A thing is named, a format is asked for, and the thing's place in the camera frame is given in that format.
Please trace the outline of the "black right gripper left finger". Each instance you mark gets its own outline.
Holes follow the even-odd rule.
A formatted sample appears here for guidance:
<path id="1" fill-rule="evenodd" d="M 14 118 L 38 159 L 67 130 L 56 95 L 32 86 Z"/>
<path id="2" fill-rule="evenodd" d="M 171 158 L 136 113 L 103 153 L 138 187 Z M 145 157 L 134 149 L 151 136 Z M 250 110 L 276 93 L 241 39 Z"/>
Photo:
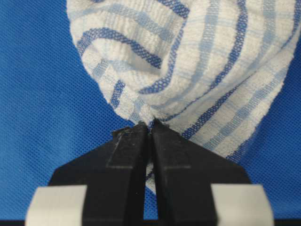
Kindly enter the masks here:
<path id="1" fill-rule="evenodd" d="M 143 220 L 147 126 L 115 131 L 112 140 L 58 167 L 35 190 L 27 226 L 138 226 Z"/>

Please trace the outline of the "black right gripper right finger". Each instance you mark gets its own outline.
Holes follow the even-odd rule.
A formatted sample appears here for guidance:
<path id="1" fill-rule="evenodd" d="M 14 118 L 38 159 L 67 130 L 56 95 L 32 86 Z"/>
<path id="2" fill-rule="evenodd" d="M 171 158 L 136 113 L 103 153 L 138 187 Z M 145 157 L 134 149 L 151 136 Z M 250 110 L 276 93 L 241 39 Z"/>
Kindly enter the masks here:
<path id="1" fill-rule="evenodd" d="M 245 169 L 158 120 L 152 128 L 158 209 L 170 226 L 272 226 L 271 205 Z"/>

